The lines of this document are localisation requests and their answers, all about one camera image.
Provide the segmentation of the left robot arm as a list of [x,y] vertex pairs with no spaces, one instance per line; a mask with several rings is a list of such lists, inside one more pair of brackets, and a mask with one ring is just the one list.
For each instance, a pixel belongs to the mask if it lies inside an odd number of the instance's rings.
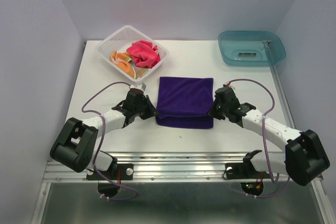
[[146,120],[158,114],[143,90],[131,88],[123,101],[104,114],[83,121],[69,118],[50,150],[50,157],[75,172],[96,168],[104,178],[113,178],[117,160],[97,150],[96,140],[108,132],[127,127],[137,116]]

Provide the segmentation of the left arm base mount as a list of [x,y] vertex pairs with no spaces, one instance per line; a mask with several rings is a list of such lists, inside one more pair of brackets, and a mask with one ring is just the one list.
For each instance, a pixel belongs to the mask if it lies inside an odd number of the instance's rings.
[[[133,179],[134,165],[131,163],[119,163],[118,159],[107,152],[100,151],[96,159],[96,167],[102,175],[110,180],[126,180]],[[102,180],[102,177],[93,168],[93,159],[87,167],[86,179],[89,181]]]

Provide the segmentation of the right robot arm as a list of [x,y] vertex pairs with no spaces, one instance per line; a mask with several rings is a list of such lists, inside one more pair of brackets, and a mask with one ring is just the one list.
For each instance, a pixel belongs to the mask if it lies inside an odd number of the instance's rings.
[[247,153],[241,163],[233,163],[227,168],[227,179],[254,178],[259,173],[268,172],[289,176],[298,185],[305,186],[330,167],[316,132],[292,129],[264,116],[255,106],[240,103],[229,86],[215,91],[209,115],[218,120],[228,119],[280,149],[278,153],[266,153],[265,150]]

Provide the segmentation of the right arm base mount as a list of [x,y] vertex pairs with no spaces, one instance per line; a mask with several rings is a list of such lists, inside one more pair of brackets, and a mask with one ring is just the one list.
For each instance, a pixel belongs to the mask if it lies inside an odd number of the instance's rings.
[[258,172],[253,167],[251,163],[251,159],[255,157],[257,154],[261,153],[262,150],[255,150],[247,153],[242,162],[235,163],[227,163],[225,164],[225,170],[222,174],[222,178],[224,180],[231,179],[257,179],[261,178],[270,178],[270,175],[266,173],[266,171]]

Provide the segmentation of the purple towel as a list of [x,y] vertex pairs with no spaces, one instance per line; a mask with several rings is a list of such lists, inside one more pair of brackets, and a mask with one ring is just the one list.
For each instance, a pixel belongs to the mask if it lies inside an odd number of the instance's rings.
[[207,130],[213,105],[213,78],[160,77],[156,123],[180,129]]

